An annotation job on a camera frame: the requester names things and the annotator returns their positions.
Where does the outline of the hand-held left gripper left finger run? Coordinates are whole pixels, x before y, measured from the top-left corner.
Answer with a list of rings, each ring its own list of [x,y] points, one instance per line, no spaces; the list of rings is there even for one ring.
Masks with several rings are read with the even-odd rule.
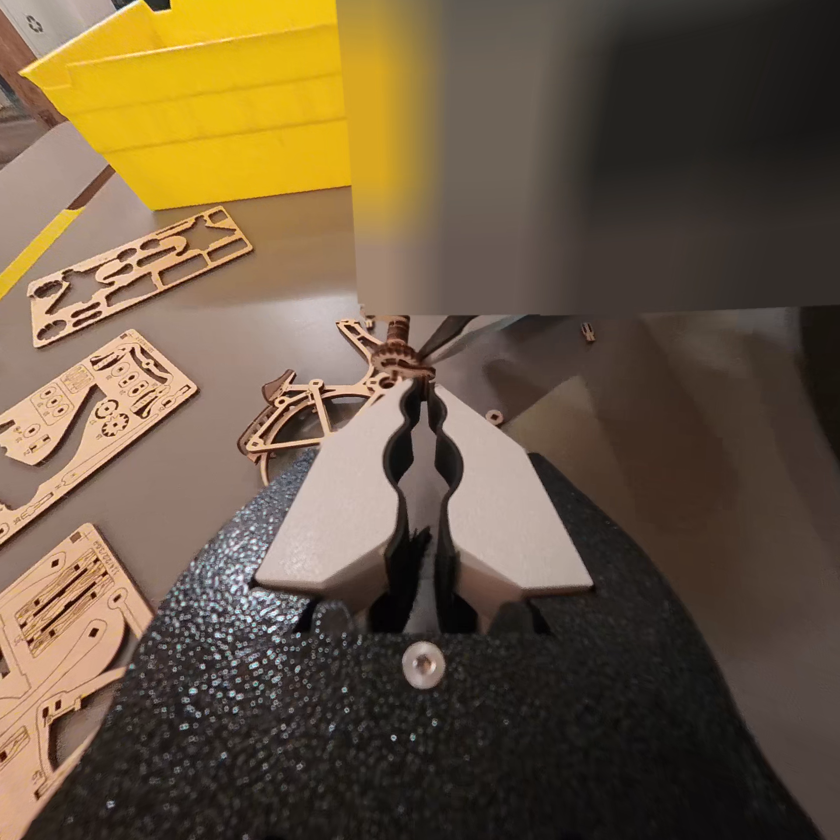
[[[402,380],[320,445],[254,578],[368,617],[409,617],[433,541],[429,510],[401,481],[422,413]]]

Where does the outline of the wooden parts sheet slotted strips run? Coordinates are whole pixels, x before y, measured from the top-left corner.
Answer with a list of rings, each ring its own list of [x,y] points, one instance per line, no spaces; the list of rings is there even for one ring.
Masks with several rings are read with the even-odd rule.
[[[54,765],[49,731],[84,699],[121,679],[127,632],[141,638],[150,604],[107,540],[80,525],[3,593],[2,793],[45,802],[69,771]]]

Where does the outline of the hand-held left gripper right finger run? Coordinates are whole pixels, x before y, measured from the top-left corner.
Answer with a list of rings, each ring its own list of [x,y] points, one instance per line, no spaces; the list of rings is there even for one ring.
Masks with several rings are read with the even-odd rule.
[[[441,630],[475,632],[505,604],[593,590],[529,453],[442,386],[428,422],[448,488],[434,570]]]

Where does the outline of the emptied wooden parts sheet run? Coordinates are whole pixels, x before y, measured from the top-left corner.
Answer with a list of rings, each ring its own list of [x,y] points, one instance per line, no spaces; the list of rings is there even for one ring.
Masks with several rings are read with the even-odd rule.
[[[231,214],[215,206],[32,280],[33,345],[45,348],[252,251]]]

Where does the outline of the wooden parts sheet curved cutout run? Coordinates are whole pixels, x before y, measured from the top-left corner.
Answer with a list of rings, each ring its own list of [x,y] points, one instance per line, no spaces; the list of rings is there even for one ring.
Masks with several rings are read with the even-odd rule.
[[[68,464],[20,507],[1,507],[1,544],[17,536],[198,393],[140,332],[129,329],[2,412],[2,455],[40,466],[80,423]]]

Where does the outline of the yellow tape stripe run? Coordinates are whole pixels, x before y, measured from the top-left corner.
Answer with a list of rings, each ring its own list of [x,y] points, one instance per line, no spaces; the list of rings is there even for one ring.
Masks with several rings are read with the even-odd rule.
[[[1,298],[18,284],[26,272],[81,215],[84,208],[85,206],[81,205],[61,210],[13,259],[1,273]]]

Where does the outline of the wooden model frame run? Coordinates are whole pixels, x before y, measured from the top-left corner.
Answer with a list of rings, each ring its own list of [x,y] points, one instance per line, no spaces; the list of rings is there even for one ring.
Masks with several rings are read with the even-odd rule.
[[[387,373],[375,371],[371,354],[384,341],[374,336],[376,318],[342,319],[335,325],[366,363],[362,377],[352,384],[330,385],[316,378],[296,383],[297,373],[288,369],[262,386],[265,405],[246,427],[237,447],[257,465],[264,487],[270,483],[269,462],[293,449],[318,446],[335,432],[329,406],[341,400],[360,402],[359,413],[379,402],[398,382]],[[420,384],[421,394],[428,386]]]

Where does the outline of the yellow plastic bin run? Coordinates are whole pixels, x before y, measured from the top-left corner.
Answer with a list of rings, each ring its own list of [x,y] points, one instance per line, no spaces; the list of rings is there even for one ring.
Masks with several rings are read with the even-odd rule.
[[[333,1],[133,2],[20,75],[149,209],[351,183]]]

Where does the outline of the wooden gear axle assembly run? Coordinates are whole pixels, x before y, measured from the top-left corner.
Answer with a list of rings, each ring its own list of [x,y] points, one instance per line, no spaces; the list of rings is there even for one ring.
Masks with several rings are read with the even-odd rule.
[[[410,344],[410,328],[410,316],[390,316],[385,340],[372,352],[371,363],[394,382],[411,379],[428,386],[435,380],[435,368]]]

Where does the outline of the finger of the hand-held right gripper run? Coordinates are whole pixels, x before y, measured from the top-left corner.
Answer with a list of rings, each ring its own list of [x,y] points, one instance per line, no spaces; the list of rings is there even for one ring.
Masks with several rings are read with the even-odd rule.
[[[493,333],[498,333],[516,322],[524,319],[524,317],[476,317],[461,336],[450,345],[437,351],[432,356],[431,362],[427,363],[429,366],[435,366],[440,362],[451,358],[452,356],[466,350],[468,347],[474,345],[478,340],[481,340]]]
[[[420,361],[430,363],[435,352],[456,341],[475,319],[476,315],[447,316],[420,348]]]

